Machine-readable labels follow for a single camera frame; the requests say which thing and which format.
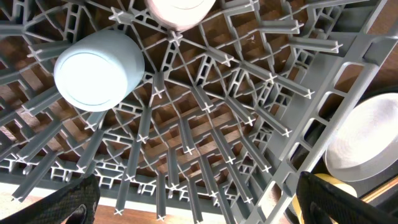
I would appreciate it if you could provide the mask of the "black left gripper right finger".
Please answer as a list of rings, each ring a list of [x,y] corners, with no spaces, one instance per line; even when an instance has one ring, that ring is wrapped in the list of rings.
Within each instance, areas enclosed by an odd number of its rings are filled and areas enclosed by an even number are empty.
[[[394,217],[354,197],[310,172],[300,174],[296,196],[304,224],[397,223]]]

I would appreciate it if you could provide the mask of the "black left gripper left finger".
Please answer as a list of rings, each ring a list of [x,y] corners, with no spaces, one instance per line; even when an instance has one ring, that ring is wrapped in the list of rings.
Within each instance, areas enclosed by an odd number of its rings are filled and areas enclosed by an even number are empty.
[[[98,181],[91,174],[2,219],[1,224],[93,224],[99,200]]]

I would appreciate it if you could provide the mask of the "grey round plate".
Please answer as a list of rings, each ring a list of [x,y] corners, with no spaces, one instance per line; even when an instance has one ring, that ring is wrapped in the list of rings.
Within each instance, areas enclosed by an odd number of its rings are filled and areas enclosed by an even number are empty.
[[[397,93],[358,104],[323,156],[329,173],[342,181],[373,177],[397,161]]]

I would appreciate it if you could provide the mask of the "pink plastic cup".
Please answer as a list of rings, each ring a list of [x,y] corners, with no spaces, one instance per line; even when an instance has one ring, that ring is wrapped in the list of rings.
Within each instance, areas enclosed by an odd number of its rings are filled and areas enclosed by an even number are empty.
[[[185,31],[201,22],[215,0],[145,0],[150,15],[174,31]]]

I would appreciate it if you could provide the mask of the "grey plastic dishwasher rack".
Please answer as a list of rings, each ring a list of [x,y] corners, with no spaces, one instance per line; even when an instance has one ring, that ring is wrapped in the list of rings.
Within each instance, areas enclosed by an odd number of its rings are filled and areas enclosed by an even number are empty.
[[[102,31],[144,74],[93,112],[55,64]],[[93,174],[117,215],[277,223],[396,45],[396,1],[216,1],[181,32],[144,1],[2,1],[1,192],[15,206]]]

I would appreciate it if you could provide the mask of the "yellow bowl with food scraps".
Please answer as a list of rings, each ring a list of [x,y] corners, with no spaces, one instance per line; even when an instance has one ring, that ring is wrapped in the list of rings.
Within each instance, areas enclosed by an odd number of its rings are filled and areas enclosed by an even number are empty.
[[[344,182],[342,182],[342,181],[340,181],[340,180],[338,180],[338,179],[336,179],[336,178],[334,178],[334,177],[332,177],[332,176],[330,176],[328,174],[315,174],[315,176],[317,176],[320,179],[328,182],[329,184],[334,185],[335,187],[341,189],[342,191],[344,191],[344,192],[346,192],[346,193],[348,193],[348,194],[350,194],[350,195],[352,195],[354,197],[358,196],[356,190],[352,186],[350,186],[350,185],[348,185],[348,184],[346,184],[346,183],[344,183]],[[303,215],[302,215],[302,209],[300,208],[299,201],[298,201],[298,198],[297,198],[296,195],[292,199],[292,206],[293,206],[295,214],[298,217],[298,223],[299,224],[304,224],[304,219],[303,219]]]

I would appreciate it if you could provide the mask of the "light blue plastic cup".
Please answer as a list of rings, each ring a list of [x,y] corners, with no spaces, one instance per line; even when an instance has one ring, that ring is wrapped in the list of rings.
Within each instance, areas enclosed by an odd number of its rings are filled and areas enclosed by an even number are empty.
[[[85,111],[107,111],[140,83],[145,61],[127,35],[102,30],[88,35],[58,57],[53,77],[64,99]]]

